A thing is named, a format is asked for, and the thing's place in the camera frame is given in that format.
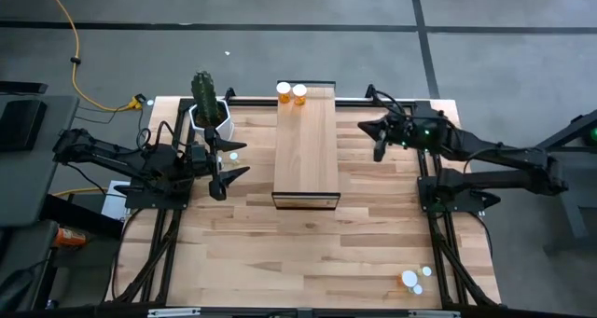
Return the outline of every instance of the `floor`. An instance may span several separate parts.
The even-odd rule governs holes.
[[[525,146],[597,105],[597,0],[62,1],[75,21],[103,23],[79,31],[78,83],[114,107],[139,92],[190,94],[200,69],[213,74],[218,91],[234,87],[239,95],[272,95],[276,80],[300,78],[336,80],[341,96],[361,97],[374,83],[396,98],[455,99],[467,130]],[[22,21],[41,29],[19,28]],[[69,62],[75,41],[64,22],[53,0],[0,0],[0,78],[76,95]],[[78,119],[75,126],[133,145],[138,118],[123,113],[108,125]],[[104,186],[122,178],[80,167]],[[88,185],[59,168],[51,189]],[[597,256],[543,252],[569,232],[559,199],[498,193],[503,202],[486,222],[503,302],[597,315]]]

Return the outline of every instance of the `wooden table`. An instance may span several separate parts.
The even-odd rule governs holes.
[[[152,131],[162,120],[174,124],[179,99],[156,99]],[[431,105],[459,125],[454,101],[434,100]],[[233,106],[230,111],[234,140],[248,143],[238,151],[239,160],[251,170],[233,183],[225,201],[208,196],[209,179],[196,182],[178,236],[169,306],[440,307],[429,227],[415,185],[415,151],[388,147],[383,162],[375,163],[373,141],[356,127],[358,121],[379,118],[383,109],[337,109],[342,197],[335,212],[277,211],[271,200],[276,107]],[[161,140],[171,142],[167,133]],[[226,158],[224,163],[225,169],[232,165]],[[446,160],[443,165],[463,167]],[[141,212],[124,239],[118,293],[146,261],[156,217],[152,211]],[[483,227],[469,214],[453,218],[463,264],[499,302]],[[434,272],[422,279],[421,296],[396,285],[399,273],[421,266]],[[456,298],[451,268],[446,271]]]

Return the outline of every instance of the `plant pot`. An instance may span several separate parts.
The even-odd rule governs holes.
[[[230,141],[232,139],[232,134],[234,133],[234,123],[232,123],[232,116],[230,115],[230,110],[228,109],[228,104],[224,100],[218,100],[217,103],[220,107],[224,108],[226,111],[226,119],[220,123],[219,126],[215,127],[217,133],[220,134],[220,138],[222,140]],[[193,127],[195,132],[201,136],[201,138],[205,138],[205,128],[202,128],[195,124],[195,110],[197,109],[197,105],[193,104],[188,109],[188,116],[190,119],[190,125]]]

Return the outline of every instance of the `light wooden plank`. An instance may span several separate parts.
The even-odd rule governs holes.
[[[158,97],[150,128],[174,125],[179,97]],[[432,101],[458,125],[454,101]],[[372,161],[373,143],[356,122],[380,118],[382,108],[338,108],[335,146],[342,197],[336,211],[280,211],[271,200],[274,185],[276,107],[232,106],[239,164],[224,157],[224,168],[252,169],[212,200],[209,178],[197,180],[183,213],[168,296],[170,306],[317,307],[354,309],[439,306],[436,268],[427,219],[415,179],[416,152],[388,147],[381,163]],[[166,133],[164,142],[169,142]],[[462,170],[461,162],[442,160]],[[118,266],[118,291],[146,261],[157,212],[144,210],[131,224]],[[492,299],[499,301],[492,261],[479,222],[454,214],[461,260]],[[404,270],[430,266],[420,280],[423,295],[396,284]],[[452,296],[453,272],[446,268]]]
[[[339,191],[334,97],[308,88],[303,106],[278,104],[274,191]]]

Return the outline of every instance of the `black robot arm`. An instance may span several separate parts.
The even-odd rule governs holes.
[[[167,123],[160,123],[158,135],[163,126],[169,128]],[[62,132],[53,151],[54,161],[62,164],[90,162],[129,176],[131,185],[117,188],[126,195],[144,193],[166,199],[183,198],[196,178],[211,175],[210,196],[225,200],[226,188],[249,167],[220,172],[217,151],[231,151],[246,144],[222,140],[213,128],[205,130],[205,143],[209,149],[197,142],[180,144],[186,151],[173,145],[147,142],[129,149],[98,140],[84,129],[73,129]]]
[[[382,102],[379,94],[390,98],[393,105]],[[378,120],[358,123],[358,127],[375,141],[375,161],[382,160],[387,145],[401,145],[449,160],[478,159],[517,169],[490,173],[460,173],[454,169],[442,169],[437,175],[435,187],[440,201],[451,201],[466,189],[515,187],[550,196],[567,189],[560,164],[544,149],[517,148],[481,140],[472,132],[454,126],[443,111],[431,108],[417,109],[414,114],[407,115],[396,101],[375,90],[372,85],[369,85],[368,97],[388,109],[388,113]]]

